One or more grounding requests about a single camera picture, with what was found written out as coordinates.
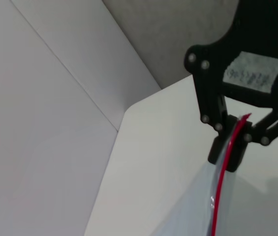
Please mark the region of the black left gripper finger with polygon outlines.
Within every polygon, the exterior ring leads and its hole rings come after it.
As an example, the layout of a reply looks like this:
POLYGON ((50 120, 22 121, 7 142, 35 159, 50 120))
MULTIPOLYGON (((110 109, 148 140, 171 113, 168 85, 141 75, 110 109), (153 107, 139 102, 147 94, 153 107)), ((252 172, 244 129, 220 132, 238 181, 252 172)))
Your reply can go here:
POLYGON ((277 137, 278 111, 272 110, 256 124, 247 121, 235 139, 226 170, 233 173, 238 169, 249 143, 268 146, 277 137))
POLYGON ((214 56, 208 47, 200 45, 191 46, 184 59, 185 69, 193 76, 200 120, 218 133, 208 156, 208 161, 212 164, 217 162, 223 142, 235 123, 234 118, 229 118, 225 97, 221 91, 225 70, 222 63, 223 59, 214 56))

